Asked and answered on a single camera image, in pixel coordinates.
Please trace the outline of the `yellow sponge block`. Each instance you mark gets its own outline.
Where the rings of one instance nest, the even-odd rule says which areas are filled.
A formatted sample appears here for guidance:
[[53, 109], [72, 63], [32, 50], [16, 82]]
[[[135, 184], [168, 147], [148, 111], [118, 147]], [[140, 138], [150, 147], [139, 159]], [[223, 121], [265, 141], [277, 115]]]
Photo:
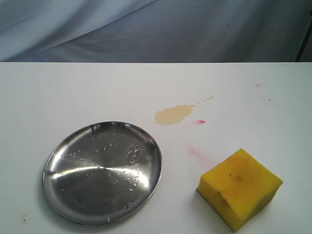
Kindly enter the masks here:
[[283, 181], [243, 149], [200, 177], [197, 191], [233, 232], [260, 212]]

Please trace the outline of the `tan liquid spill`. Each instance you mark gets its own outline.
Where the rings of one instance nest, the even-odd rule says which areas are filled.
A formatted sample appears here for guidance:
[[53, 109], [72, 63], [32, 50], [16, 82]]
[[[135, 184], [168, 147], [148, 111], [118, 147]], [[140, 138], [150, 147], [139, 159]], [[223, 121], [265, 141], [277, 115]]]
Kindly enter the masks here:
[[196, 106], [201, 105], [213, 98], [214, 96], [211, 96], [197, 102], [196, 104], [181, 104], [160, 110], [155, 113], [154, 122], [163, 126], [170, 126], [181, 123], [186, 117], [192, 114]]

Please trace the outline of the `round stainless steel plate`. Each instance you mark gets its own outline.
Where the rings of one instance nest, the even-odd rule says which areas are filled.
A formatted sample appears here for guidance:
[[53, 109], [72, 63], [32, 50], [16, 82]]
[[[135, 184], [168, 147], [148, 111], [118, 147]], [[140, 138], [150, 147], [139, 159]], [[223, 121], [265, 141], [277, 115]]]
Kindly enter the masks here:
[[50, 154], [42, 176], [47, 202], [63, 218], [81, 225], [123, 220], [153, 195], [162, 155], [140, 127], [106, 121], [67, 136]]

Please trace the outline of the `grey fabric backdrop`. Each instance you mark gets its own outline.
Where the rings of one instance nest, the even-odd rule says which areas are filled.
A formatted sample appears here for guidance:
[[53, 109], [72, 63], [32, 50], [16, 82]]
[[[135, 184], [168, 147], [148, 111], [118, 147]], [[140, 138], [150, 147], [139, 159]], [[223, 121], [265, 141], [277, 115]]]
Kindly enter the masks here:
[[295, 61], [309, 0], [3, 0], [4, 62]]

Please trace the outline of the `black stand pole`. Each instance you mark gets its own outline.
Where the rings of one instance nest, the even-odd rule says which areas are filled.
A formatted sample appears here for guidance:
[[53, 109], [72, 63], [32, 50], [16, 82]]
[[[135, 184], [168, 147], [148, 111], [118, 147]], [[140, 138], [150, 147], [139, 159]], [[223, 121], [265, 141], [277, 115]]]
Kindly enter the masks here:
[[303, 52], [304, 52], [304, 50], [306, 48], [306, 45], [308, 43], [308, 40], [310, 38], [311, 33], [312, 33], [312, 21], [310, 21], [310, 23], [309, 23], [308, 29], [307, 29], [307, 31], [305, 33], [304, 39], [303, 39], [303, 41], [302, 41], [302, 43], [300, 45], [299, 51], [298, 51], [297, 56], [295, 58], [295, 62], [299, 62], [300, 61], [300, 59], [302, 57], [302, 54], [303, 54]]

